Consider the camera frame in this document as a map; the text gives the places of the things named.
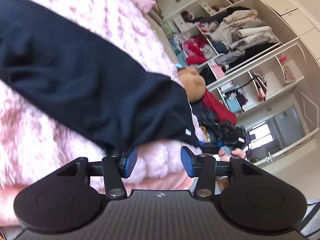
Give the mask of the person's right hand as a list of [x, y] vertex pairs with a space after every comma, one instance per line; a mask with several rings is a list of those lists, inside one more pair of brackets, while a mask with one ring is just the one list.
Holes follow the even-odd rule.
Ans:
[[242, 159], [247, 159], [246, 153], [239, 148], [231, 150], [230, 153], [225, 151], [223, 148], [220, 148], [218, 155], [219, 155], [221, 161], [229, 161], [231, 157], [235, 157], [235, 156], [242, 158]]

